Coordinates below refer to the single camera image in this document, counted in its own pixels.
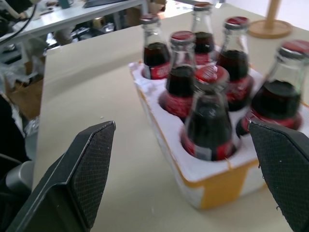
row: wooden stand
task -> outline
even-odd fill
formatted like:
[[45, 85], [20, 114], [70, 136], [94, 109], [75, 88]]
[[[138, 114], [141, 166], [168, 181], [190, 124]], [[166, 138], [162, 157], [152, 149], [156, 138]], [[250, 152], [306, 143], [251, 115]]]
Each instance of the wooden stand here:
[[261, 39], [277, 39], [287, 36], [292, 32], [292, 25], [276, 20], [280, 0], [271, 0], [266, 20], [256, 21], [250, 24], [248, 33]]

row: cable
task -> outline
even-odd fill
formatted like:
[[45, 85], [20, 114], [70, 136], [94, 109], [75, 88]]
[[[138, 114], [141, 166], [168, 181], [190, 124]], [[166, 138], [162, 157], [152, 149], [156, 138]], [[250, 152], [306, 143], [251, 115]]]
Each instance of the cable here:
[[12, 38], [16, 37], [19, 33], [21, 33], [28, 26], [28, 24], [30, 23], [30, 21], [32, 20], [34, 14], [35, 14], [36, 9], [37, 9], [37, 5], [34, 6], [32, 14], [31, 14], [30, 18], [28, 19], [28, 21], [24, 24], [24, 26], [21, 29], [19, 29], [19, 31], [17, 31], [15, 34], [9, 36], [8, 38], [6, 38], [2, 41], [0, 41], [0, 46], [3, 45], [4, 43], [8, 42]]

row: cola bottle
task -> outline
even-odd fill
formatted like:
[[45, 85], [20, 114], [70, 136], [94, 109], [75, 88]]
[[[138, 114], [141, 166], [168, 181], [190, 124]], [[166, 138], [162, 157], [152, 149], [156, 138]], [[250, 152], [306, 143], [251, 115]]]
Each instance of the cola bottle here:
[[194, 92], [195, 35], [190, 31], [178, 31], [171, 35], [171, 70], [166, 83], [165, 109], [185, 121], [189, 114]]
[[252, 99], [249, 111], [236, 126], [238, 136], [248, 133], [248, 121], [252, 119], [294, 130], [300, 127], [302, 117], [298, 109], [308, 57], [309, 42], [292, 40], [281, 45], [276, 62]]
[[225, 41], [217, 65], [224, 67], [230, 75], [226, 91], [230, 111], [246, 106], [253, 88], [253, 78], [248, 75], [247, 27], [248, 19], [245, 17], [232, 17], [225, 21]]
[[140, 18], [144, 29], [143, 76], [158, 80], [167, 78], [170, 70], [170, 54], [160, 28], [157, 14], [146, 14]]
[[208, 161], [230, 157], [236, 147], [225, 92], [229, 75], [221, 66], [196, 72], [194, 100], [181, 132], [181, 143], [192, 156]]
[[197, 65], [205, 65], [214, 60], [215, 50], [211, 27], [211, 4], [199, 3], [193, 8], [192, 32], [195, 33], [195, 59]]

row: beige table surface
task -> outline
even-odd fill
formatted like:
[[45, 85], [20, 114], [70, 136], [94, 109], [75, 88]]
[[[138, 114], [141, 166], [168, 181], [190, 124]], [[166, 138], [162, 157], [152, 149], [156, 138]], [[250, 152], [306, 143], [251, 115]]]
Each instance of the beige table surface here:
[[[229, 5], [215, 9], [217, 43], [223, 20], [235, 15], [260, 18]], [[162, 20], [162, 29], [168, 37], [191, 23], [191, 14], [183, 14]], [[309, 32], [295, 28], [289, 38], [308, 39]], [[258, 71], [269, 70], [280, 42], [248, 38]], [[268, 190], [205, 211], [181, 196], [128, 71], [141, 59], [142, 44], [141, 27], [133, 27], [48, 52], [34, 186], [79, 131], [114, 120], [110, 172], [92, 232], [291, 232]]]

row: bottle cap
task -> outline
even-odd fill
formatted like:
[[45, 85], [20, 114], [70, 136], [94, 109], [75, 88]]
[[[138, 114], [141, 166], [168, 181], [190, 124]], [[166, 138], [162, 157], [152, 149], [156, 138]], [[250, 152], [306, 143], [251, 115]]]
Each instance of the bottle cap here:
[[140, 17], [140, 23], [142, 24], [152, 24], [159, 21], [159, 16], [157, 14], [145, 14]]
[[194, 5], [193, 11], [209, 11], [211, 7], [212, 4], [210, 2], [201, 2]]
[[210, 87], [224, 89], [228, 79], [228, 71], [219, 65], [204, 66], [195, 73], [195, 85], [199, 89], [209, 89]]
[[170, 37], [172, 44], [185, 45], [195, 41], [195, 34], [188, 30], [174, 32]]
[[278, 49], [278, 53], [291, 59], [309, 58], [309, 42], [304, 40], [286, 41]]
[[236, 16], [226, 19], [224, 27], [228, 30], [242, 30], [248, 27], [248, 23], [248, 18]]

